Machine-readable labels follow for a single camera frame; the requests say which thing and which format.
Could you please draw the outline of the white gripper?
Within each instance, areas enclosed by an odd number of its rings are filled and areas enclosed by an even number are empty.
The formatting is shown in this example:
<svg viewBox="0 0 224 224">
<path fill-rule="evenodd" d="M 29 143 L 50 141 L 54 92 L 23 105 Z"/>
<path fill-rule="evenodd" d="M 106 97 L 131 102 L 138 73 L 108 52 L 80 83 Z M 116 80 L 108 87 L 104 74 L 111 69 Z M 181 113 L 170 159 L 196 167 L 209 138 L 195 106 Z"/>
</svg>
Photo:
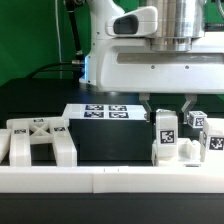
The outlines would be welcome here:
<svg viewBox="0 0 224 224">
<path fill-rule="evenodd" d="M 96 84 L 102 91 L 140 93 L 147 122 L 149 93 L 186 94 L 181 111 L 187 123 L 196 94 L 224 94 L 224 32 L 207 32 L 188 52 L 157 52 L 148 39 L 110 39 L 98 55 Z"/>
</svg>

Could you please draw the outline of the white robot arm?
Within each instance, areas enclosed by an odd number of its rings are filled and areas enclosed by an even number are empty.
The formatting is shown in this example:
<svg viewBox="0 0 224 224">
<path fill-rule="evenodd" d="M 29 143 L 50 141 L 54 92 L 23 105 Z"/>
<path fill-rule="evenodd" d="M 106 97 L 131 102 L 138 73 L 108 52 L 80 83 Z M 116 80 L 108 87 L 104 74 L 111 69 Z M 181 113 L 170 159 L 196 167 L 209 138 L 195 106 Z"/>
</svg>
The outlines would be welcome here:
<svg viewBox="0 0 224 224">
<path fill-rule="evenodd" d="M 153 93 L 183 94 L 183 113 L 199 94 L 224 94 L 224 31 L 205 24 L 206 2 L 141 0 L 125 12 L 113 0 L 86 0 L 86 81 L 103 92 L 137 93 L 147 111 Z"/>
</svg>

